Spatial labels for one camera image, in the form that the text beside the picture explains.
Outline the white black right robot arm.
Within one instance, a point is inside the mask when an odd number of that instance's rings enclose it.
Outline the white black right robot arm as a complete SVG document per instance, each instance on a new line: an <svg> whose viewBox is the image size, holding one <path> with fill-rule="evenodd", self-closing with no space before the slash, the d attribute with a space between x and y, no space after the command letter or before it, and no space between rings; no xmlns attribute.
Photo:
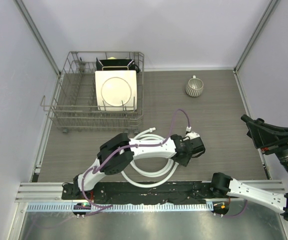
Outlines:
<svg viewBox="0 0 288 240"><path fill-rule="evenodd" d="M246 114L241 120L248 128L256 149L264 155L275 154L288 173L288 127L275 126L261 118L252 119ZM243 198L274 210L288 221L288 193L274 193L247 185L231 176L217 172L213 174L210 189L217 197Z"/></svg>

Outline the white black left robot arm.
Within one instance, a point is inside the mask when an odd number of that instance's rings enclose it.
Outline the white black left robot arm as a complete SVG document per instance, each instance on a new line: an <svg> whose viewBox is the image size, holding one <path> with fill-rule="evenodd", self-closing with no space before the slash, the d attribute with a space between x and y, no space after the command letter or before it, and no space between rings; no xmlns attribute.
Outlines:
<svg viewBox="0 0 288 240"><path fill-rule="evenodd" d="M94 189L104 177L121 173L125 180L139 188L153 189L167 182L178 166L187 166L190 159L198 158L206 152L199 134L189 132L185 136L173 134L162 138L147 132L129 138L120 133L100 147L94 163L73 180L72 194L77 197ZM159 171L145 172L139 169L135 161L164 158L167 164ZM124 172L127 166L132 166L139 174L148 178L165 178L156 183L143 184L133 181Z"/></svg>

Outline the black elbow hose fitting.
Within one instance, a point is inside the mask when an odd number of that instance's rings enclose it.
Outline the black elbow hose fitting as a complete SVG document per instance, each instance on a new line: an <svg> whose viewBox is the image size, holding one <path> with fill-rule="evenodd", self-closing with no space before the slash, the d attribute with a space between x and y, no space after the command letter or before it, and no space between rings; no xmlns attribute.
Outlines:
<svg viewBox="0 0 288 240"><path fill-rule="evenodd" d="M263 125L265 121L262 118L256 119L256 124Z"/></svg>

